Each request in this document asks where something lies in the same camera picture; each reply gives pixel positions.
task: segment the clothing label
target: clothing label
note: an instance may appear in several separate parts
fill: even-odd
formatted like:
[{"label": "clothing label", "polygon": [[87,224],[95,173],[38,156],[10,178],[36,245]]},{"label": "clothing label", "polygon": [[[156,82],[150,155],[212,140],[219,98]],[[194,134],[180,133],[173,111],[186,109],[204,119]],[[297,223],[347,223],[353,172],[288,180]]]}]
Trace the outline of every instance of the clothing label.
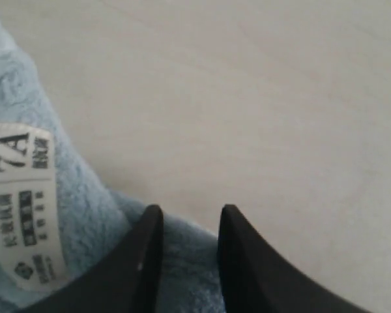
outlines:
[{"label": "clothing label", "polygon": [[24,290],[53,291],[68,282],[54,153],[48,131],[0,124],[0,265]]}]

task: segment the light blue towel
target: light blue towel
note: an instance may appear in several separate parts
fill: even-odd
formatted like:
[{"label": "light blue towel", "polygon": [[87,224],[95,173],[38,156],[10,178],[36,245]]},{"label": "light blue towel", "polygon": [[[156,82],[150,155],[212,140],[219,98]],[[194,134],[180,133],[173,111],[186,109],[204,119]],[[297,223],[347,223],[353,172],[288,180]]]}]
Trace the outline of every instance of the light blue towel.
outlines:
[{"label": "light blue towel", "polygon": [[[59,230],[63,256],[75,279],[119,242],[145,206],[107,189],[77,154],[43,92],[33,62],[1,25],[0,123],[23,123],[54,135]],[[165,217],[164,227],[158,312],[224,312],[215,236],[172,216]],[[0,313],[14,312],[48,295],[18,288],[0,266]]]}]

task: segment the black rectangle on label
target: black rectangle on label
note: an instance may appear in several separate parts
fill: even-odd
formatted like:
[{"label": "black rectangle on label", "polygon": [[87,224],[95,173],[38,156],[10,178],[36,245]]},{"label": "black rectangle on label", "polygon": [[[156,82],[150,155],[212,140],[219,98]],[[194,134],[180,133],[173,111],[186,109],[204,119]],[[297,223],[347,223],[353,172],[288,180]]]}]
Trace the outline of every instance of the black rectangle on label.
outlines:
[{"label": "black rectangle on label", "polygon": [[22,237],[25,246],[35,246],[37,243],[35,229],[33,227],[32,192],[19,192],[19,214]]}]

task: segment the white floor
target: white floor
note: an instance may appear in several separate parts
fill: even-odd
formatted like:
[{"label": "white floor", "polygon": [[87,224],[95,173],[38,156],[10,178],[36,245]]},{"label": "white floor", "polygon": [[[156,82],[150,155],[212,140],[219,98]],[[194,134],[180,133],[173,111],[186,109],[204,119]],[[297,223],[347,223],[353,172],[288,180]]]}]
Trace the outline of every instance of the white floor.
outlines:
[{"label": "white floor", "polygon": [[391,0],[0,0],[84,157],[216,231],[237,203],[391,312]]}]

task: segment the light gray surface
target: light gray surface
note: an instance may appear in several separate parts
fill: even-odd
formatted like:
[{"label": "light gray surface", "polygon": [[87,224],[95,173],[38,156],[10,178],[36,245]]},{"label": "light gray surface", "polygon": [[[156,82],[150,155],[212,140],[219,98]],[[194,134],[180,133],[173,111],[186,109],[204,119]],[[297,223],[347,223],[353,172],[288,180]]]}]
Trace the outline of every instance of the light gray surface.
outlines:
[{"label": "light gray surface", "polygon": [[391,312],[391,1],[0,0],[110,186]]}]

